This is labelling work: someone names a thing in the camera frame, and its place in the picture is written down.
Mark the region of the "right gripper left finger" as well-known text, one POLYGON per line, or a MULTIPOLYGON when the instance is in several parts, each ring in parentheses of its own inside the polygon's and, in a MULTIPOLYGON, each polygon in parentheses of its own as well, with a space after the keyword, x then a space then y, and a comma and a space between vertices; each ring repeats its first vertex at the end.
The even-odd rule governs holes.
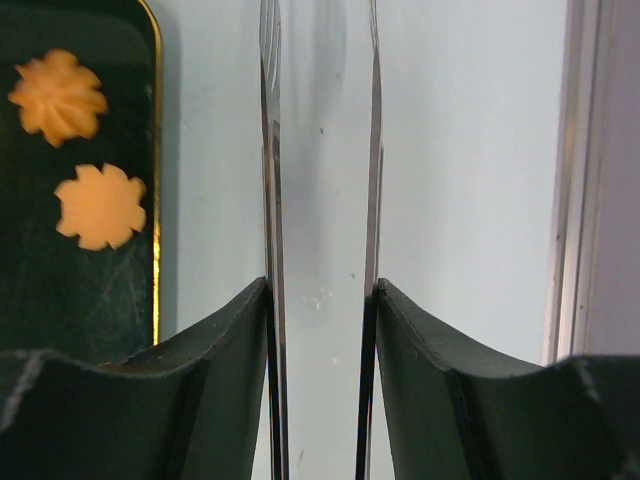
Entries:
POLYGON ((5 479, 247 479, 267 358, 267 288, 122 363, 1 356, 5 479))

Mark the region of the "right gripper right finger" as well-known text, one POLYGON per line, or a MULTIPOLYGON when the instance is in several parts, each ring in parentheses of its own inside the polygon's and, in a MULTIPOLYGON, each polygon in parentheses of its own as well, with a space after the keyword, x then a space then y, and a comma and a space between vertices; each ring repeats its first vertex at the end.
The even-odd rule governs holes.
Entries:
POLYGON ((498 352, 378 284, 377 351, 399 479, 635 479, 639 360, 547 367, 498 352))

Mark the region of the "brown flower cookie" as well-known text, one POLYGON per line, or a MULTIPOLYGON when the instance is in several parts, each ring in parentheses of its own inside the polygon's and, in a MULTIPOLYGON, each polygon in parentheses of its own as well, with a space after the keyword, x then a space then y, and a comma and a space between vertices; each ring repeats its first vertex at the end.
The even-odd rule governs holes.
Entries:
POLYGON ((76 237, 81 249, 118 249, 135 233, 143 231, 146 211, 141 200, 144 182, 129 177, 121 168, 105 163, 101 168, 81 164, 74 179, 62 181, 54 190, 60 201, 56 231, 76 237))

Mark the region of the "metal tongs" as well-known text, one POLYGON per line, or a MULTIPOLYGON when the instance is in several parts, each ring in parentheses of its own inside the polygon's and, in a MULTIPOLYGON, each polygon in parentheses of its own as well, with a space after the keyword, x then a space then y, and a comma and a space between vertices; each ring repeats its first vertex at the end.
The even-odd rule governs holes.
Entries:
MULTIPOLYGON (((377 3, 370 1, 368 8, 373 59, 364 306, 355 466, 355 477, 357 479, 368 479, 370 477, 380 209, 384 160, 377 3)), ((277 1, 262 1, 260 3, 259 48, 265 261, 266 279, 270 294, 269 309, 267 311, 267 346, 271 477, 273 479, 287 479, 290 467, 280 161, 281 40, 280 4, 277 1)))

